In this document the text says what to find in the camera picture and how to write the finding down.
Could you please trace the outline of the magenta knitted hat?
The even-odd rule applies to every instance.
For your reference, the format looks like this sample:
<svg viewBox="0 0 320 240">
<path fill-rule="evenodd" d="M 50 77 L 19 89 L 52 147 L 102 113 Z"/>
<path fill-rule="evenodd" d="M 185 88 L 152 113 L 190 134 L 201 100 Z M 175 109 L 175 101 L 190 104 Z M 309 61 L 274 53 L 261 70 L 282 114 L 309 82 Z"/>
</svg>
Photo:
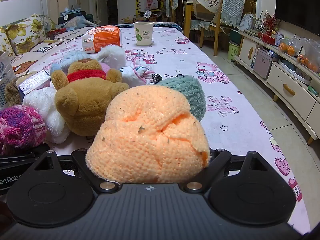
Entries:
<svg viewBox="0 0 320 240">
<path fill-rule="evenodd" d="M 33 107 L 15 105 L 1 110 L 1 156 L 15 148 L 35 147 L 44 142 L 47 129 Z"/>
</svg>

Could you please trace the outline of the orange knitted hat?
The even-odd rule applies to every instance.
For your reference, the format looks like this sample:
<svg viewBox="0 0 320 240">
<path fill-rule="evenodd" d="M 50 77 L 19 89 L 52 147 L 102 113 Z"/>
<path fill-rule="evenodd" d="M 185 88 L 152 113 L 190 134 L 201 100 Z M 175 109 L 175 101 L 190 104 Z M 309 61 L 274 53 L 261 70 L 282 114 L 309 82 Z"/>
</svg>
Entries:
<svg viewBox="0 0 320 240">
<path fill-rule="evenodd" d="M 159 85 L 130 88 L 109 104 L 85 157 L 117 183 L 180 183 L 209 165 L 210 149 L 187 98 Z"/>
</svg>

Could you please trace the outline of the brown teddy bear red scarf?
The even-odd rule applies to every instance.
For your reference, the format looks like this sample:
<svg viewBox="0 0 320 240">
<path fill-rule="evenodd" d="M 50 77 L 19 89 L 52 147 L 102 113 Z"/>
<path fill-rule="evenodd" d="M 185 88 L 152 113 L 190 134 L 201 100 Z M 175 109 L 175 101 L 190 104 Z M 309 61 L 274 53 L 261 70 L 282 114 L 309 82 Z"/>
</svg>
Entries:
<svg viewBox="0 0 320 240">
<path fill-rule="evenodd" d="M 56 89 L 57 111 L 71 132 L 83 137 L 96 135 L 110 102 L 129 89 L 119 70 L 105 72 L 95 59 L 75 61 L 67 73 L 55 70 L 51 80 Z"/>
</svg>

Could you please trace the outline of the purple tissue packet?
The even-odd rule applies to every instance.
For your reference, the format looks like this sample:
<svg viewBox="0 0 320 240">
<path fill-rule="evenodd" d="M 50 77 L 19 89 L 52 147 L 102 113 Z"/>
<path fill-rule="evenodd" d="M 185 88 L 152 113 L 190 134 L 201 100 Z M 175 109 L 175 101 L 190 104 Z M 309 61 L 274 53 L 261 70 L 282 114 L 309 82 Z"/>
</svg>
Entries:
<svg viewBox="0 0 320 240">
<path fill-rule="evenodd" d="M 31 77 L 24 80 L 18 86 L 18 91 L 21 96 L 21 99 L 23 99 L 25 95 L 29 94 L 33 90 L 49 87 L 50 81 L 51 81 L 51 77 L 44 69 L 35 73 Z"/>
</svg>

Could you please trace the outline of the white fluffy pompom plush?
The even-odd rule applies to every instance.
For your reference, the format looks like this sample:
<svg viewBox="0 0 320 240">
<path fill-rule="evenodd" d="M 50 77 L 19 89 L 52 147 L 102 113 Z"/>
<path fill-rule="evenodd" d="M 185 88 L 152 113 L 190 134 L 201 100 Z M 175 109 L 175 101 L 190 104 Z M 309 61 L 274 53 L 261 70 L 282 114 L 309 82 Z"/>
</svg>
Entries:
<svg viewBox="0 0 320 240">
<path fill-rule="evenodd" d="M 117 70 L 126 66 L 125 50 L 117 45 L 108 45 L 101 48 L 95 59 Z"/>
</svg>

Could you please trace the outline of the light blue plush toy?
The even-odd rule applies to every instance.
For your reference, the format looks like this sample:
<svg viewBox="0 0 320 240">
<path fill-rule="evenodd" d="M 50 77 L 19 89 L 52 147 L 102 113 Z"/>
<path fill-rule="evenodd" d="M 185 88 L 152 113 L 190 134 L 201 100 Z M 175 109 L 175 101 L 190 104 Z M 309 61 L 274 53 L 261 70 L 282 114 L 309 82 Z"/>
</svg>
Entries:
<svg viewBox="0 0 320 240">
<path fill-rule="evenodd" d="M 68 72 L 69 66 L 76 61 L 84 60 L 84 59 L 93 59 L 92 56 L 89 56 L 84 51 L 74 50 L 69 51 L 62 59 L 58 62 L 53 63 L 50 68 L 50 75 L 53 74 L 56 70 L 61 70 L 65 74 Z"/>
</svg>

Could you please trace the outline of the brown ribbed plush hat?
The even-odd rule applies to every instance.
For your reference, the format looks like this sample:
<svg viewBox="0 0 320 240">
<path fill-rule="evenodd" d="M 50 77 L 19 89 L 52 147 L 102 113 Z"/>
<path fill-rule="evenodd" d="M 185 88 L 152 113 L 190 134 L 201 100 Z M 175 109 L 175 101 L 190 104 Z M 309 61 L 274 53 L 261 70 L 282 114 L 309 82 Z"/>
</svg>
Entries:
<svg viewBox="0 0 320 240">
<path fill-rule="evenodd" d="M 22 99 L 19 94 L 18 86 L 25 80 L 25 77 L 16 77 L 10 81 L 4 91 L 4 96 L 9 106 L 21 105 Z"/>
</svg>

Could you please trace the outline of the pink cartoon tablecloth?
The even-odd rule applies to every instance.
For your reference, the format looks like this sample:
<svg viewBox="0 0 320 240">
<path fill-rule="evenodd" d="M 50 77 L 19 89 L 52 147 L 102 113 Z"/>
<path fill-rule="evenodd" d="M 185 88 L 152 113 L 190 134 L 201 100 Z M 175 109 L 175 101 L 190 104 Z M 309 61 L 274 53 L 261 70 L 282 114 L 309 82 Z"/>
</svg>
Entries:
<svg viewBox="0 0 320 240">
<path fill-rule="evenodd" d="M 178 184 L 126 184 L 115 193 L 96 193 L 93 205 L 71 222 L 46 227 L 17 224 L 7 239 L 314 239 L 293 174 L 281 174 L 259 139 L 260 120 L 241 100 L 239 120 L 218 122 L 235 109 L 222 87 L 236 89 L 221 70 L 184 38 L 159 51 L 131 46 L 130 64 L 163 74 L 189 100 L 208 138 L 232 157 L 206 193 L 186 193 Z"/>
</svg>

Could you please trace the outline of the white tv cabinet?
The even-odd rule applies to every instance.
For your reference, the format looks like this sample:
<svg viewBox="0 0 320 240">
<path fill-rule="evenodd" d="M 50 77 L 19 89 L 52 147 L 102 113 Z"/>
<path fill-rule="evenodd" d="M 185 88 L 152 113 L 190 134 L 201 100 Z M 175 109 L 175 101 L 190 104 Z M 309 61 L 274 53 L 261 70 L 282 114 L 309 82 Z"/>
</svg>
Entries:
<svg viewBox="0 0 320 240">
<path fill-rule="evenodd" d="M 281 100 L 310 134 L 311 145 L 319 139 L 319 75 L 275 46 L 241 31 L 241 43 L 234 64 L 251 72 Z"/>
</svg>

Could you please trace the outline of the cardboard box with plastic wrap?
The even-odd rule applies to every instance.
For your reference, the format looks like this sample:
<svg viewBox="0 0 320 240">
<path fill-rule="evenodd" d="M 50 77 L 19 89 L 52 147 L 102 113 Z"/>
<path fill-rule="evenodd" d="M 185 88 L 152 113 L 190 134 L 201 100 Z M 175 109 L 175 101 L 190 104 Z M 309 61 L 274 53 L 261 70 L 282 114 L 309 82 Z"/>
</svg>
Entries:
<svg viewBox="0 0 320 240">
<path fill-rule="evenodd" d="M 5 99 L 5 87 L 15 78 L 9 56 L 6 51 L 1 51 L 0 56 L 0 108 L 1 110 L 8 107 Z"/>
</svg>

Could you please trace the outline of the sofa with cartoon cover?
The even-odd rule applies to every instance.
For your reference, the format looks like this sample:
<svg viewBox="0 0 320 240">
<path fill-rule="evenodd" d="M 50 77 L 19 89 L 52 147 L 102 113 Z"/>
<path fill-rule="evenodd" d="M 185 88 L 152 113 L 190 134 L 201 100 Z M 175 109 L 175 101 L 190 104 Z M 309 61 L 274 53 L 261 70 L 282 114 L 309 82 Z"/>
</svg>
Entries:
<svg viewBox="0 0 320 240">
<path fill-rule="evenodd" d="M 39 15 L 45 29 L 46 38 L 31 51 L 16 55 L 6 34 L 6 27 L 1 26 L 1 51 L 6 51 L 16 76 L 40 70 L 50 71 L 51 65 L 62 59 L 69 51 L 82 51 L 82 36 L 97 25 L 84 16 L 76 16 L 64 24 L 54 25 L 46 15 Z"/>
</svg>

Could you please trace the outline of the orange tissue pack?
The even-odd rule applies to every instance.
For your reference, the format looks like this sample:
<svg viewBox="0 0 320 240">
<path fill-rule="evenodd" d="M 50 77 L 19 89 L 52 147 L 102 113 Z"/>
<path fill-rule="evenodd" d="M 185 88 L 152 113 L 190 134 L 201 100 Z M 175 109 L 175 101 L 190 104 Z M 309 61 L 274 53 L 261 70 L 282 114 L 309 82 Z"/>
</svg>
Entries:
<svg viewBox="0 0 320 240">
<path fill-rule="evenodd" d="M 86 31 L 82 37 L 82 49 L 87 54 L 98 53 L 108 45 L 122 47 L 121 31 L 116 26 L 95 27 Z"/>
</svg>

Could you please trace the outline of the white paper cup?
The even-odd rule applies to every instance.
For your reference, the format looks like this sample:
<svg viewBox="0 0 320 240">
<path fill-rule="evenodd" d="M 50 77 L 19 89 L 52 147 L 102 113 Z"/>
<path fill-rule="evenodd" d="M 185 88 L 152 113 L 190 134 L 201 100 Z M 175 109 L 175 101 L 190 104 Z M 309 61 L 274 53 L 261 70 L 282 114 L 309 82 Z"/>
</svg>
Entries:
<svg viewBox="0 0 320 240">
<path fill-rule="evenodd" d="M 150 46 L 152 44 L 153 22 L 135 22 L 134 29 L 138 46 Z"/>
</svg>

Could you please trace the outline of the wooden chair with cloth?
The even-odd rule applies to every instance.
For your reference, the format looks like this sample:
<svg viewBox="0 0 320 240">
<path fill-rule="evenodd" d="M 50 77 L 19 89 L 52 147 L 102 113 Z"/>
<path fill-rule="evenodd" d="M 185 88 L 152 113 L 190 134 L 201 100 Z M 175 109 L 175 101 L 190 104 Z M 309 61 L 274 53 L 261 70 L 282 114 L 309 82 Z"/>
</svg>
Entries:
<svg viewBox="0 0 320 240">
<path fill-rule="evenodd" d="M 204 30 L 214 31 L 214 56 L 217 56 L 219 33 L 224 28 L 240 27 L 245 0 L 193 0 L 197 18 L 208 23 L 201 28 L 200 45 L 203 45 Z"/>
</svg>

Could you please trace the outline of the floral sofa cushion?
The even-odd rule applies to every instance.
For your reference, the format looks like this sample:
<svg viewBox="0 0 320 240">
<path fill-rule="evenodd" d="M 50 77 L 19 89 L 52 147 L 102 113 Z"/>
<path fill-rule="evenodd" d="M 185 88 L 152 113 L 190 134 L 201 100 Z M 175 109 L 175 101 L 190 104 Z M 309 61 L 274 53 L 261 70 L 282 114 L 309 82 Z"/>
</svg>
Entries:
<svg viewBox="0 0 320 240">
<path fill-rule="evenodd" d="M 16 55 L 31 51 L 46 38 L 45 29 L 38 14 L 33 14 L 5 29 Z"/>
</svg>

